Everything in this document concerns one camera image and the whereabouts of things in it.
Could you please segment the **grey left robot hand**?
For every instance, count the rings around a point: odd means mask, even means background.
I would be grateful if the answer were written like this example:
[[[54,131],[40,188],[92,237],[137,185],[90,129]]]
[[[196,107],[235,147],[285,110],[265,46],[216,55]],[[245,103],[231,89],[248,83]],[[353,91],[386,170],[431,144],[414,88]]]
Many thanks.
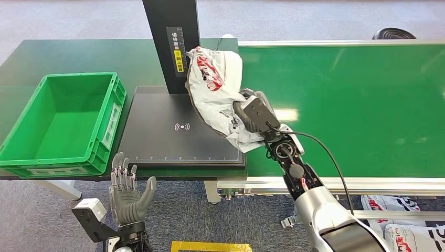
[[[137,189],[137,165],[129,167],[129,163],[123,152],[117,153],[112,160],[109,199],[111,213],[118,226],[144,221],[157,189],[157,178],[151,176],[146,181],[144,192],[140,192]]]

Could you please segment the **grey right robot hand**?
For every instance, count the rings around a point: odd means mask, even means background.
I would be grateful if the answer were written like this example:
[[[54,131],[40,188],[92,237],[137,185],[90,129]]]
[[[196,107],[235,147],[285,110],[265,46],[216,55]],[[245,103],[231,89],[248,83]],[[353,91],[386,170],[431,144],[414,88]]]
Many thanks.
[[[280,128],[281,123],[263,92],[243,88],[239,93],[246,100],[234,101],[233,109],[248,132],[268,136],[269,131]]]

